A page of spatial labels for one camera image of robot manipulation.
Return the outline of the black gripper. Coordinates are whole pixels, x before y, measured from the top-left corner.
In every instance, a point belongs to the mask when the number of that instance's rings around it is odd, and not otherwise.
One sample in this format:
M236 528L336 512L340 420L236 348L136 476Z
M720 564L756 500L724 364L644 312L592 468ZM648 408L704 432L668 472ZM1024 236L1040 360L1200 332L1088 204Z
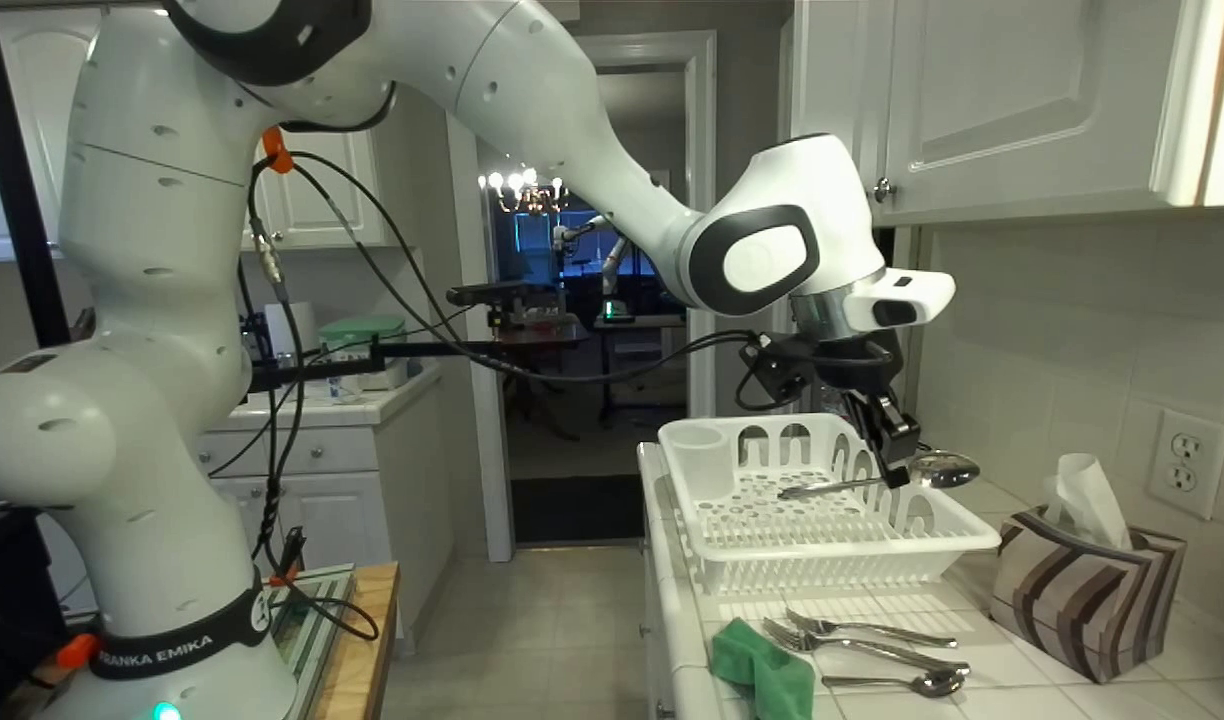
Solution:
M920 424L900 408L892 380L904 368L900 340L872 332L856 340L812 340L756 332L744 348L744 384L760 384L768 404L820 400L840 412L860 440L884 460L884 488L912 484L912 456L920 452ZM916 456L916 476L928 488L960 488L980 476L980 464L928 448Z

